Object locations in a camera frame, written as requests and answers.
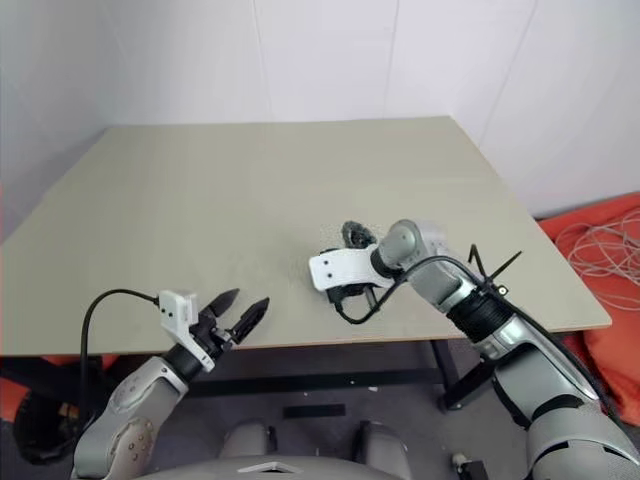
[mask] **white cable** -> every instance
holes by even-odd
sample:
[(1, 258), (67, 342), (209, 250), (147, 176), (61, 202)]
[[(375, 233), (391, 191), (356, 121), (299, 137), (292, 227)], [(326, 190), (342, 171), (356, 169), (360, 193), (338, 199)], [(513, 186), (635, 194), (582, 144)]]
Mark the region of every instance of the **white cable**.
[[(631, 235), (628, 225), (640, 222), (640, 208), (620, 221), (601, 226), (576, 223), (562, 230), (555, 241), (560, 251), (570, 248), (566, 257), (582, 277), (617, 275), (640, 287), (640, 237)], [(612, 293), (593, 292), (602, 303), (620, 310), (640, 312), (640, 295), (626, 297)]]

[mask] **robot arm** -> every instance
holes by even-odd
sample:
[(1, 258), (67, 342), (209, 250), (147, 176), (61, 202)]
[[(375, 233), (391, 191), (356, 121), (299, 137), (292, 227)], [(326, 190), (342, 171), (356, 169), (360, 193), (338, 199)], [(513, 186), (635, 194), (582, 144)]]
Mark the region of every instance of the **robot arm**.
[(72, 480), (126, 480), (142, 475), (158, 431), (189, 390), (188, 383), (202, 370), (211, 371), (262, 320), (268, 298), (252, 305), (232, 329), (217, 327), (217, 318), (237, 293), (221, 294), (199, 314), (194, 294), (160, 293), (162, 326), (177, 343), (118, 385), (102, 415), (78, 441)]
[(498, 292), (468, 269), (424, 261), (436, 256), (451, 257), (442, 233), (429, 224), (401, 220), (378, 245), (322, 254), (310, 260), (310, 268), (319, 290), (354, 283), (389, 287), (406, 278), (451, 319), (482, 359), (494, 362), (499, 397), (527, 428), (529, 478), (640, 478), (633, 444), (602, 413), (588, 379), (544, 329), (502, 300), (506, 291)]

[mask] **gray floor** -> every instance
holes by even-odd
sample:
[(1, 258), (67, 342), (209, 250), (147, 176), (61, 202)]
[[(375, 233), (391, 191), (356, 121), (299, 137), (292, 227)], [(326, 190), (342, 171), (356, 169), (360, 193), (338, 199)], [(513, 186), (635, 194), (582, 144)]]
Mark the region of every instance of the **gray floor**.
[[(466, 342), (451, 342), (458, 369), (476, 361)], [(216, 368), (216, 378), (329, 373), (433, 365), (421, 344), (350, 345), (306, 349), (232, 352)], [(164, 425), (149, 471), (209, 459), (221, 447), (224, 432), (249, 418), (263, 418), (277, 429), (279, 451), (291, 455), (347, 458), (353, 433), (363, 419), (395, 429), (409, 449), (417, 479), (453, 480), (453, 452), (482, 459), (492, 480), (524, 478), (524, 432), (515, 426), (493, 392), (488, 391), (459, 412), (443, 415), (435, 405), (441, 387), (407, 385), (325, 392), (265, 394), (185, 400)], [(345, 417), (285, 420), (292, 405), (344, 403)], [(34, 467), (23, 462), (2, 425), (0, 473), (3, 479), (66, 479), (70, 462)]]

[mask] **beige tabletop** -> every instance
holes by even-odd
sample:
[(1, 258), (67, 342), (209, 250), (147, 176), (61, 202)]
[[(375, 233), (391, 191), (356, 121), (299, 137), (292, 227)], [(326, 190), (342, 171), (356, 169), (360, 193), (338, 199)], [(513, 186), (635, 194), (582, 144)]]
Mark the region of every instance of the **beige tabletop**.
[[(116, 287), (192, 290), (201, 305), (239, 287), (224, 326), (269, 296), (248, 347), (459, 337), (408, 286), (361, 326), (312, 287), (307, 261), (342, 246), (344, 221), (383, 235), (402, 218), (439, 224), (461, 256), (475, 242), (489, 269), (524, 250), (500, 280), (549, 329), (610, 324), (449, 118), (121, 127), (5, 242), (2, 353), (77, 353), (85, 309)], [(170, 345), (138, 299), (112, 297), (93, 318), (91, 352)]]

